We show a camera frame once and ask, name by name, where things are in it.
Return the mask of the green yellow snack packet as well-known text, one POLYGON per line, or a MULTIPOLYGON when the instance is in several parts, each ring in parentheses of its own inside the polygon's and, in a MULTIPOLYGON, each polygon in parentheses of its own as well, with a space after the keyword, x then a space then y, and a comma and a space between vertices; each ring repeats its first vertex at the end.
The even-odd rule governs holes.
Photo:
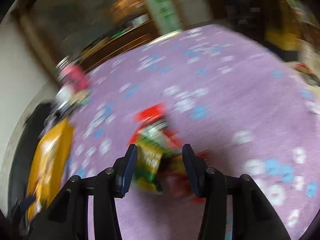
POLYGON ((142 125, 132 137, 131 143, 138 148, 134 172, 137 187, 149 193, 162 193, 163 188, 158 179, 161 162, 181 152, 168 122, 158 120, 142 125))

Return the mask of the yellow cardboard tray box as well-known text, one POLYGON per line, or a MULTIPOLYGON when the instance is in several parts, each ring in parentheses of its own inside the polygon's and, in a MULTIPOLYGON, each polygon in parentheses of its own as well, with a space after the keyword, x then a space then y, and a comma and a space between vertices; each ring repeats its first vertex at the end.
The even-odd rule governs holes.
POLYGON ((45 210, 60 191, 73 131, 74 127, 69 119, 64 118, 51 128, 37 145, 27 186, 27 196, 35 197, 27 211, 29 221, 45 210))

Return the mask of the red dark snack packet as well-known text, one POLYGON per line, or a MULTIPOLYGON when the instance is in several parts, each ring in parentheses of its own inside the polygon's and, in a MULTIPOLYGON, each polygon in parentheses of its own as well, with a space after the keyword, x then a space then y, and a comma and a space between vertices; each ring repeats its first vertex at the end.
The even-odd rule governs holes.
POLYGON ((157 176, 164 191, 172 197, 191 199, 197 204, 205 202, 193 193, 181 154, 162 158, 157 176))

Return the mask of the purple floral tablecloth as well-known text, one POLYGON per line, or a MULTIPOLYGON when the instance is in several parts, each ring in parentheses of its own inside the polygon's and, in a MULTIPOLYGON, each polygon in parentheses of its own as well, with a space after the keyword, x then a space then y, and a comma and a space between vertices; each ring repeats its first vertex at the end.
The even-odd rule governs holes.
POLYGON ((319 101, 294 70, 258 43, 218 25, 141 46, 88 74, 66 177, 110 167, 127 150, 136 113, 163 103, 183 144, 223 174, 249 174, 290 237, 319 211, 319 101))

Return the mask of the small beige green snack packet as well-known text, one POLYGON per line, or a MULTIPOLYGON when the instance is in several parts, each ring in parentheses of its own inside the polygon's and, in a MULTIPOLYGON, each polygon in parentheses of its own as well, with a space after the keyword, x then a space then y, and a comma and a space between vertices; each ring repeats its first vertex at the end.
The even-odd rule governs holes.
POLYGON ((83 89, 75 92, 69 99, 71 105, 83 105, 85 104, 90 97, 90 91, 88 89, 83 89))

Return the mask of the white round container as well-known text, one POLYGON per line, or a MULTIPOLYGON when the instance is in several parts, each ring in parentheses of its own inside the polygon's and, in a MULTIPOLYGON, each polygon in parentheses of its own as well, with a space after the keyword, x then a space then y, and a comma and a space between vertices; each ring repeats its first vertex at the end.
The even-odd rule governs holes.
POLYGON ((75 91, 72 85, 65 84, 61 87, 55 97, 55 105, 58 110, 68 109, 75 91))

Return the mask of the red snack packet behind green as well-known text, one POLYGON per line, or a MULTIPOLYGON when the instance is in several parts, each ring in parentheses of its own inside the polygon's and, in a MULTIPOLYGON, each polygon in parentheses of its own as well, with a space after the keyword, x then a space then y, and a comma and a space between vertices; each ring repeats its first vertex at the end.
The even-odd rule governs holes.
POLYGON ((156 104, 135 114, 134 120, 139 126, 134 131, 128 144, 133 144, 138 136, 142 134, 143 130, 150 128, 151 132, 148 134, 149 137, 152 136, 151 133, 153 133, 153 130, 157 130, 168 137, 174 145, 182 147, 181 140, 176 136, 177 133, 169 127, 165 118, 165 107, 163 103, 156 104))

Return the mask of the pink sleeved glass bottle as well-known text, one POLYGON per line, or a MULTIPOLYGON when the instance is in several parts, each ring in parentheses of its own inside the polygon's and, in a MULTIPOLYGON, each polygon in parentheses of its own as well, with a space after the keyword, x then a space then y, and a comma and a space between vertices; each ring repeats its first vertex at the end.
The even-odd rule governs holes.
POLYGON ((58 80, 64 85, 70 85, 75 92, 88 89, 89 80, 81 67, 71 60, 69 56, 63 58, 57 65, 58 80))

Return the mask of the wooden framed glass cabinet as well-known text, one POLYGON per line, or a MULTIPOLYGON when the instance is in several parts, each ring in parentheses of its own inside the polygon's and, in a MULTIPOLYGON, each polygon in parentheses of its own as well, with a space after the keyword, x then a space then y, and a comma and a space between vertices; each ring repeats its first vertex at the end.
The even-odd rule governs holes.
POLYGON ((77 62, 89 72, 181 29, 171 0, 17 0, 12 15, 52 77, 61 61, 77 62))

